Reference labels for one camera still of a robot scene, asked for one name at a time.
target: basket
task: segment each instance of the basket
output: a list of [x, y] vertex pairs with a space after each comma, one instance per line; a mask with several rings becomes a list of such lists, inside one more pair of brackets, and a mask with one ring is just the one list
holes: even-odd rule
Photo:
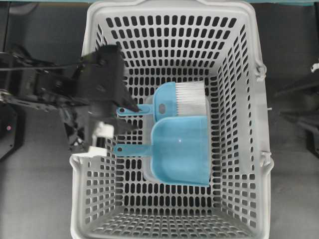
[[238, 1], [104, 1], [90, 6], [83, 54], [117, 44], [125, 84], [143, 104], [165, 82], [205, 81], [210, 104], [210, 186], [174, 186], [143, 176], [142, 157], [117, 143], [142, 144], [138, 130], [105, 141], [106, 157], [70, 159], [74, 239], [266, 239], [270, 171], [266, 67], [253, 8]]

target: dark floor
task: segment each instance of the dark floor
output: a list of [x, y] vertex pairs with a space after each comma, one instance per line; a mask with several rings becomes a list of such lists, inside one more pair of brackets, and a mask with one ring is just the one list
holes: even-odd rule
[[[32, 12], [20, 14], [16, 3], [11, 4], [6, 49], [19, 43], [36, 58], [73, 62], [81, 54], [87, 7], [41, 3]], [[273, 97], [280, 87], [310, 74], [310, 66], [319, 57], [315, 8], [254, 7], [268, 68], [268, 105], [273, 108], [269, 111], [275, 161], [270, 238], [317, 239], [319, 159], [307, 150], [306, 132], [280, 118], [279, 111], [314, 109], [319, 102], [314, 95]], [[0, 238], [71, 238], [72, 169], [62, 125], [55, 113], [24, 110], [24, 145], [0, 163]]]

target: white bristles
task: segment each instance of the white bristles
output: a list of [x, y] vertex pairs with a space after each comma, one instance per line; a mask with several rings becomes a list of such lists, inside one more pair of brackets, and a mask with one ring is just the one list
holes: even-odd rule
[[176, 83], [178, 116], [206, 116], [204, 82]]

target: dustpan handle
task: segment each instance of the dustpan handle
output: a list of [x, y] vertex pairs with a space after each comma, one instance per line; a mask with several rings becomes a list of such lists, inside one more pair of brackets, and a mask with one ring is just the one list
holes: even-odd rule
[[116, 156], [152, 156], [152, 146], [143, 144], [118, 144], [114, 147]]
[[133, 111], [128, 110], [126, 108], [117, 108], [116, 113], [119, 116], [145, 116], [145, 115], [153, 114], [153, 105], [152, 104], [142, 104], [142, 105], [139, 104], [138, 108], [140, 109], [139, 112], [133, 112]]

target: oval hole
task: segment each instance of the oval hole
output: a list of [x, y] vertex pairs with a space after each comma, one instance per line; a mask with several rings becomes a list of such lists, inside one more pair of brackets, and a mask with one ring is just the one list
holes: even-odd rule
[[165, 111], [166, 111], [165, 105], [164, 105], [164, 104], [160, 104], [160, 105], [159, 105], [159, 113], [160, 113], [160, 114], [164, 114]]

